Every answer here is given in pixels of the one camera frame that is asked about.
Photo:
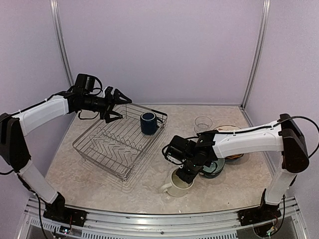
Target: blue mug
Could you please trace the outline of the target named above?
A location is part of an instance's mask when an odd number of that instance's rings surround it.
[[[141,115],[141,130],[146,135],[155,134],[158,129],[158,117],[153,112],[146,112]]]

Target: purple wall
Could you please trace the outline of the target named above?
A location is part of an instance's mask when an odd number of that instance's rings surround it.
[[[59,1],[74,76],[135,103],[240,104],[262,0]]]
[[[247,108],[254,124],[280,113],[303,115],[319,123],[319,1],[274,0],[257,78]],[[318,143],[311,123],[296,120],[309,152]],[[272,154],[278,165],[278,156]],[[319,153],[291,188],[311,239],[319,238]]]
[[[26,108],[68,88],[48,0],[0,2],[0,114]],[[66,116],[27,136],[32,160],[45,174],[72,120]],[[0,159],[0,171],[10,167]],[[11,239],[29,197],[18,178],[0,176],[0,238]]]

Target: dish rack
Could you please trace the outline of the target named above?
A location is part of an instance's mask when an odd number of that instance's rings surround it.
[[[127,181],[163,131],[167,114],[136,104],[121,105],[115,111],[122,114],[123,119],[111,123],[97,120],[73,142],[73,147],[85,160]],[[140,116],[145,112],[153,112],[158,117],[158,129],[153,135],[141,131]]]

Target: floor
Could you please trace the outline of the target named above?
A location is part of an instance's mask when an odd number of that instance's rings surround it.
[[[213,212],[260,203],[261,194],[271,181],[261,153],[246,154],[228,163],[215,179],[197,176],[194,186],[182,198],[159,193],[166,177],[176,169],[160,150],[176,134],[194,135],[194,119],[208,116],[213,126],[231,124],[248,127],[238,107],[150,106],[168,114],[163,133],[127,182],[85,161],[72,142],[94,120],[75,118],[47,173],[48,182],[60,192],[67,204],[106,211],[150,214]],[[91,113],[82,114],[90,117]]]

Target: clear glass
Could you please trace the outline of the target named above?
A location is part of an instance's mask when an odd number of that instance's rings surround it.
[[[199,116],[195,119],[194,130],[196,133],[210,130],[213,126],[213,121],[207,116]]]

